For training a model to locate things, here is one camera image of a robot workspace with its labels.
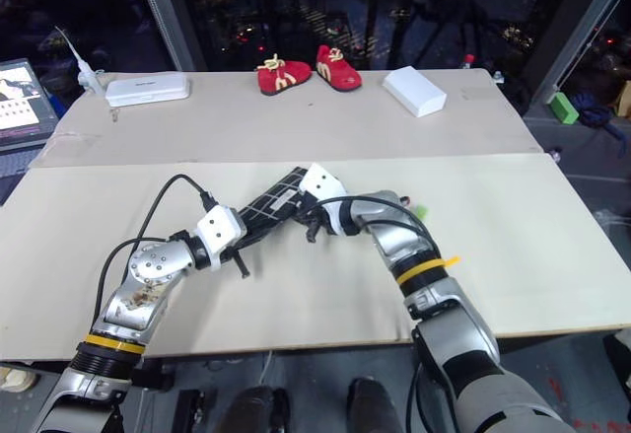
red shoe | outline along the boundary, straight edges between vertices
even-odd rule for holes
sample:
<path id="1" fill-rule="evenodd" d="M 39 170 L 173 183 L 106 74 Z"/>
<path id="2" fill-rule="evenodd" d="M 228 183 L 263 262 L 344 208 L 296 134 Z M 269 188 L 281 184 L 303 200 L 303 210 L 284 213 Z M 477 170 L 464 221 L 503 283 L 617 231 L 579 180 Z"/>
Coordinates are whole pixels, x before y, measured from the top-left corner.
<path id="1" fill-rule="evenodd" d="M 320 45 L 317 51 L 317 74 L 337 91 L 353 91 L 362 86 L 362 77 L 344 59 L 339 48 Z"/>
<path id="2" fill-rule="evenodd" d="M 263 95 L 274 96 L 292 86 L 305 83 L 312 76 L 312 67 L 301 61 L 285 61 L 278 58 L 265 60 L 256 68 L 258 87 Z"/>

laptop screen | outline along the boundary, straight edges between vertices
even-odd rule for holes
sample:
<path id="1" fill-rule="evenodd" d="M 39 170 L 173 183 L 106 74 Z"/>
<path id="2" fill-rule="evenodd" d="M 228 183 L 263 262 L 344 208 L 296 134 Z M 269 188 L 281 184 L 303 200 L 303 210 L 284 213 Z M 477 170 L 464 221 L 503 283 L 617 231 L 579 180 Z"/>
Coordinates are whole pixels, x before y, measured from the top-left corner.
<path id="1" fill-rule="evenodd" d="M 57 121 L 29 62 L 1 62 L 0 151 L 45 142 Z"/>

bottle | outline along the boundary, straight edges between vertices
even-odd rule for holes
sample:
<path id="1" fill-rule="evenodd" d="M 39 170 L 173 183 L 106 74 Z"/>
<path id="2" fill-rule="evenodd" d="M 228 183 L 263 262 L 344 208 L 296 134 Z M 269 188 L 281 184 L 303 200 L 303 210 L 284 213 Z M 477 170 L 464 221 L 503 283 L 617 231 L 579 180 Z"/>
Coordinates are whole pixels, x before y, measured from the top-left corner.
<path id="1" fill-rule="evenodd" d="M 460 69 L 468 70 L 475 61 L 475 55 L 467 54 L 464 56 L 464 61 L 460 64 Z"/>

blue cloth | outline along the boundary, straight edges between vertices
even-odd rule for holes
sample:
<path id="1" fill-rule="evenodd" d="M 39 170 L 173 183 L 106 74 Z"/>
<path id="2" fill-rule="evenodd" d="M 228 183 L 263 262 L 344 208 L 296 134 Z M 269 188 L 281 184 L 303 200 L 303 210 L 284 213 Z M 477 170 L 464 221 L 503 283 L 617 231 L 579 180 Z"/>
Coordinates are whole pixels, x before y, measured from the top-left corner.
<path id="1" fill-rule="evenodd" d="M 577 93 L 568 99 L 574 109 L 579 112 L 579 122 L 593 129 L 604 129 L 614 138 L 620 141 L 618 158 L 621 159 L 627 152 L 627 138 L 624 133 L 611 123 L 615 114 L 611 108 L 600 105 L 591 93 Z"/>
<path id="2" fill-rule="evenodd" d="M 63 115 L 66 113 L 66 111 L 68 110 L 66 108 L 66 106 L 64 106 L 55 95 L 50 95 L 48 97 L 48 100 L 50 101 L 50 105 L 52 106 L 52 108 L 54 109 L 55 113 L 57 114 L 57 116 L 59 118 L 63 117 Z"/>

table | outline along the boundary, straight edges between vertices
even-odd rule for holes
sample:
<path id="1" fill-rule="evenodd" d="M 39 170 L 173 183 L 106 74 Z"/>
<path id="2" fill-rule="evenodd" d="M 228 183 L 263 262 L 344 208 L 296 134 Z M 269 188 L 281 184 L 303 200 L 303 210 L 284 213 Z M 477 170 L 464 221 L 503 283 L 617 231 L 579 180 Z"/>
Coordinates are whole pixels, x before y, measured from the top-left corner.
<path id="1" fill-rule="evenodd" d="M 427 206 L 443 253 L 463 260 L 451 274 L 498 336 L 631 324 L 629 270 L 489 75 L 425 74 L 448 101 L 422 118 L 381 88 L 385 72 L 363 73 L 357 93 L 313 77 L 274 98 L 253 73 L 190 74 L 188 100 L 117 119 L 81 98 L 0 208 L 0 359 L 73 355 L 106 254 L 173 174 L 239 208 L 311 161 L 352 192 L 389 188 Z M 201 214 L 175 185 L 147 234 L 191 229 Z M 288 223 L 244 251 L 248 280 L 232 264 L 186 277 L 148 355 L 408 342 L 411 320 L 370 238 L 308 245 L 304 231 Z"/>
<path id="2" fill-rule="evenodd" d="M 135 234 L 169 176 L 186 172 L 240 208 L 296 164 L 306 163 L 31 170 L 0 212 L 11 235 L 0 245 L 0 358 L 72 356 L 104 258 Z M 392 188 L 426 205 L 443 254 L 462 259 L 450 273 L 498 336 L 631 324 L 631 274 L 549 156 L 326 166 L 352 192 Z M 147 234 L 190 229 L 202 214 L 196 193 L 174 186 Z M 320 235 L 310 245 L 305 228 L 289 222 L 243 256 L 247 280 L 229 264 L 181 282 L 148 355 L 409 341 L 411 320 L 370 237 Z M 120 259 L 106 293 L 121 270 Z"/>
<path id="3" fill-rule="evenodd" d="M 189 73 L 190 98 L 121 108 L 84 95 L 59 122 L 36 167 L 176 162 L 327 161 L 541 152 L 485 70 L 425 75 L 448 94 L 413 117 L 381 82 L 337 93 L 317 75 L 275 97 L 254 73 Z"/>

